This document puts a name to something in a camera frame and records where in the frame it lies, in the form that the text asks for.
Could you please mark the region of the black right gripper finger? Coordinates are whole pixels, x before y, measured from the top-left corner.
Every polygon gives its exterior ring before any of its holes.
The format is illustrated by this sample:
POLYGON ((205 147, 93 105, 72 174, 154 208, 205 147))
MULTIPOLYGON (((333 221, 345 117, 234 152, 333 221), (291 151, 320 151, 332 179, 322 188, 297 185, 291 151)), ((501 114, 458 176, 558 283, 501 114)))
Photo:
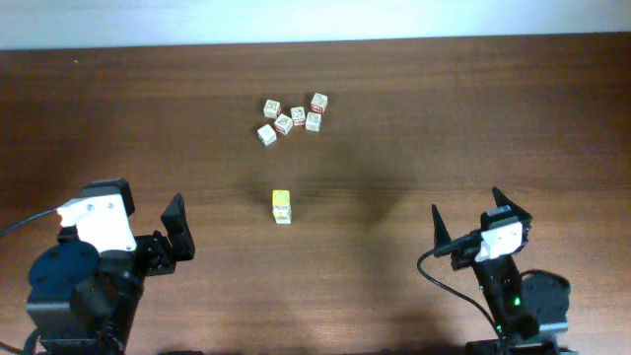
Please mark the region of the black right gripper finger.
POLYGON ((492 187, 492 195, 498 208, 509 206, 511 210, 516 210, 516 204, 508 198, 497 186, 492 187))
POLYGON ((452 239, 436 204, 432 205, 432 218, 434 225, 434 246, 445 247, 449 245, 452 239))

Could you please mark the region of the yellow edged wooden block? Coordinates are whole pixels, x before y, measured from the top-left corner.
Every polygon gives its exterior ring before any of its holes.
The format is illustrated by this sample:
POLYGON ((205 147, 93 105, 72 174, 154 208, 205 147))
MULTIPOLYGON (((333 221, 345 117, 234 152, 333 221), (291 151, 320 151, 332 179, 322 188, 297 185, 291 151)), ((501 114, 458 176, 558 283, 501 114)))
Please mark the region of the yellow edged wooden block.
POLYGON ((274 209, 286 209, 291 206, 289 190, 275 189, 272 191, 272 206, 274 209))

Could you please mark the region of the letter K wooden block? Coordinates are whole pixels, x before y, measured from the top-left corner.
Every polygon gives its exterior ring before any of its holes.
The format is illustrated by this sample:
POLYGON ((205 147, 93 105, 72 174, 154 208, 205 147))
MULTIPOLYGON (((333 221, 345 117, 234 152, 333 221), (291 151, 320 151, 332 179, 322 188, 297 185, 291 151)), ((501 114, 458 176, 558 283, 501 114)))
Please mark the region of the letter K wooden block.
POLYGON ((292 217, 291 216, 275 216, 275 222, 277 224, 291 224, 292 217))

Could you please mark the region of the blue number five block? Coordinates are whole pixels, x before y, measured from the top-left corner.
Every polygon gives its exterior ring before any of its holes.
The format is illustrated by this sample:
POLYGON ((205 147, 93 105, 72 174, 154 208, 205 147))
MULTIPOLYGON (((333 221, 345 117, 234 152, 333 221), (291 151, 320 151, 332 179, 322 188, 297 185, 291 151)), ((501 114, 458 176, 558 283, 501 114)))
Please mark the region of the blue number five block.
POLYGON ((290 219, 292 215, 292 208, 290 205, 274 206, 273 215, 277 219, 290 219))

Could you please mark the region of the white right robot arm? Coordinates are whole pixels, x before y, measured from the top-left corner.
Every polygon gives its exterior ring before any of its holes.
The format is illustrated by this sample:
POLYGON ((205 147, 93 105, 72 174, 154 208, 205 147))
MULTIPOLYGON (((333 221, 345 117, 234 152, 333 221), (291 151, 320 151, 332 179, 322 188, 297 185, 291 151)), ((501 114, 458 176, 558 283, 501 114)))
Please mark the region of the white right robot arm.
POLYGON ((439 288, 479 309, 492 325, 492 339, 470 341, 465 354, 569 354, 557 335, 568 330, 571 284, 563 276, 540 270, 519 271, 514 255, 528 243, 532 216, 499 188, 496 207, 480 215, 480 227, 452 239, 437 206, 432 207, 434 247, 417 260, 417 269, 439 288), (423 261, 448 256, 454 271, 470 268, 488 306, 430 276, 423 261))

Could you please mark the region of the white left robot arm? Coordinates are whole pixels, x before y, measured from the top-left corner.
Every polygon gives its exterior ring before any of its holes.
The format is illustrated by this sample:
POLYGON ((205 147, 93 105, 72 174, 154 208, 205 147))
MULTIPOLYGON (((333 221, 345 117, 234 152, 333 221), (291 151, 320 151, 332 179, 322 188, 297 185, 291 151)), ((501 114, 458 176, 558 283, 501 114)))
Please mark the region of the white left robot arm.
POLYGON ((144 282, 175 272, 195 245, 184 199, 176 193, 161 215, 165 231, 133 234, 135 211, 124 178, 95 181, 56 208, 58 244, 29 271, 27 313, 35 324, 24 351, 47 354, 123 354, 144 282))

